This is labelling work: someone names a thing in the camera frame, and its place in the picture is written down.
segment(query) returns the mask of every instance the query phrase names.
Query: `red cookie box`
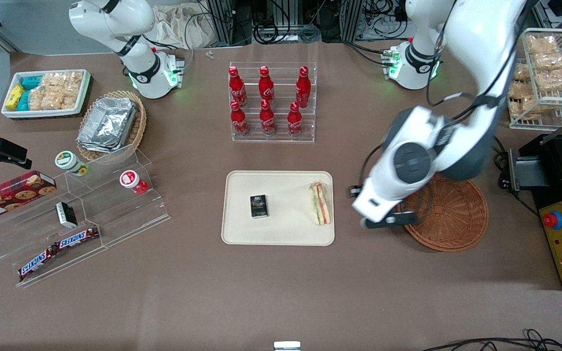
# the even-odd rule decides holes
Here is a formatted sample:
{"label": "red cookie box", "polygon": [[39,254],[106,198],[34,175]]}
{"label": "red cookie box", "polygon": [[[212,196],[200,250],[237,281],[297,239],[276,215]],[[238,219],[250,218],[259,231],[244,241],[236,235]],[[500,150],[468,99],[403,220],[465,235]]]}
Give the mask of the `red cookie box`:
{"label": "red cookie box", "polygon": [[0,184],[0,214],[55,193],[56,188],[55,180],[38,171],[29,171],[3,182]]}

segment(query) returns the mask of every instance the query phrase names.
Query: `black package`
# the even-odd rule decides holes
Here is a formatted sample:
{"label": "black package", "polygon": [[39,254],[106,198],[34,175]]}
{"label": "black package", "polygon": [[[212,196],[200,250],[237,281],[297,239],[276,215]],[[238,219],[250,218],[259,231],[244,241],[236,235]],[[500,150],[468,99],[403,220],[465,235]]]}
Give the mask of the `black package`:
{"label": "black package", "polygon": [[253,218],[268,217],[266,195],[257,195],[250,197],[250,216]]}

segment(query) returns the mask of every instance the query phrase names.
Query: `woven basket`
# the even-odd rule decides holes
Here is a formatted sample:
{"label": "woven basket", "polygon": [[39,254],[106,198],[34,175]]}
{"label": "woven basket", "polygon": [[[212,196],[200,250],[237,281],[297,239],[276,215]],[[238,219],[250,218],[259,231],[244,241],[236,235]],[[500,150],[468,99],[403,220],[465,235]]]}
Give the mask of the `woven basket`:
{"label": "woven basket", "polygon": [[[136,109],[136,114],[134,114],[134,122],[132,123],[131,129],[129,130],[129,135],[127,136],[127,141],[125,142],[125,145],[129,145],[129,144],[133,144],[134,147],[131,148],[131,152],[134,153],[136,151],[136,149],[138,148],[138,146],[140,146],[140,142],[142,141],[142,135],[144,134],[144,129],[147,126],[147,112],[144,109],[144,106],[142,105],[142,101],[140,100],[140,98],[138,96],[136,96],[136,94],[130,93],[129,91],[113,91],[111,93],[107,93],[105,95],[102,96],[103,98],[129,98],[130,100],[136,102],[137,105],[137,109]],[[97,103],[97,101],[100,99],[98,98],[97,100],[95,100],[92,105],[90,107],[88,107],[88,109],[86,110],[86,113],[84,114],[84,118],[82,119],[81,125],[80,125],[80,131],[82,130],[82,128],[84,127],[85,122],[88,120],[88,115],[90,114],[90,111],[92,110],[92,107],[94,107],[94,105]],[[108,153],[100,153],[99,151],[90,151],[87,149],[84,149],[81,145],[78,144],[78,150],[80,150],[80,154],[81,156],[84,156],[85,159],[87,159],[88,161],[92,161],[92,160],[96,160],[97,158],[100,158],[101,156],[107,155]],[[118,158],[127,158],[131,156],[131,153],[128,154],[121,154],[119,155]]]}
{"label": "woven basket", "polygon": [[471,180],[452,182],[439,174],[398,210],[417,213],[417,224],[404,228],[423,245],[446,253],[476,245],[489,222],[487,202]]}

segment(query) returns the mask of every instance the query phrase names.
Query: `white tray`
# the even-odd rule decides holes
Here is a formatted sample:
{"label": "white tray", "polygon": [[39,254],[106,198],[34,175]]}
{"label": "white tray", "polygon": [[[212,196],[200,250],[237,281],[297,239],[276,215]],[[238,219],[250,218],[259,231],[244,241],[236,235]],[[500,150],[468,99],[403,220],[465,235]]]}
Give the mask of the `white tray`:
{"label": "white tray", "polygon": [[[72,109],[64,109],[64,110],[42,110],[42,111],[11,111],[6,107],[6,100],[7,97],[10,96],[10,92],[12,91],[13,87],[20,83],[20,80],[24,77],[33,77],[33,76],[44,76],[45,73],[49,72],[57,72],[57,73],[65,73],[67,71],[81,71],[84,73],[84,77],[82,77],[82,84],[80,86],[80,92],[78,93],[78,100],[75,102],[75,107]],[[19,72],[15,73],[12,77],[12,82],[10,82],[10,86],[6,92],[6,98],[1,105],[1,114],[10,118],[10,119],[41,119],[41,118],[50,118],[50,117],[60,117],[60,116],[69,116],[72,114],[78,114],[82,111],[82,106],[84,105],[85,94],[88,90],[88,85],[90,84],[90,73],[85,69],[65,69],[60,71],[33,71],[33,72]]]}
{"label": "white tray", "polygon": [[[318,181],[326,185],[331,224],[315,224],[309,184]],[[266,195],[268,217],[251,218],[250,197],[255,195]],[[321,171],[232,171],[221,237],[239,245],[330,245],[335,239],[333,178]]]}

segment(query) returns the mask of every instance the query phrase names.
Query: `brown tabletop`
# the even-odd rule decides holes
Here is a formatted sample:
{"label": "brown tabletop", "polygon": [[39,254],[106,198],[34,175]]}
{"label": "brown tabletop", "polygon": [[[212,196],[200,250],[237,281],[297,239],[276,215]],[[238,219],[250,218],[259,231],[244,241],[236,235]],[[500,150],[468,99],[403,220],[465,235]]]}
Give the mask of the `brown tabletop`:
{"label": "brown tabletop", "polygon": [[[373,47],[388,47],[382,42]],[[252,350],[300,340],[306,351],[419,350],[451,340],[536,328],[562,341],[562,291],[539,220],[498,189],[490,165],[475,183],[490,209],[482,241],[436,253],[404,231],[368,231],[345,198],[361,163],[398,111],[425,105],[424,90],[385,81],[381,69],[341,44],[198,51],[183,88],[143,99],[140,146],[170,220],[28,289],[0,265],[0,350]],[[189,58],[189,53],[181,53]],[[315,61],[315,144],[234,144],[227,67],[236,61]],[[132,90],[114,54],[11,55],[13,72],[84,68],[91,100]],[[445,56],[433,100],[474,91]],[[447,102],[453,115],[468,101]],[[75,150],[80,119],[13,121],[0,137],[27,147],[34,169]],[[536,133],[499,128],[506,147]],[[335,183],[335,242],[327,247],[227,245],[221,240],[225,177],[235,169],[328,171]],[[0,164],[0,182],[23,169]]]}

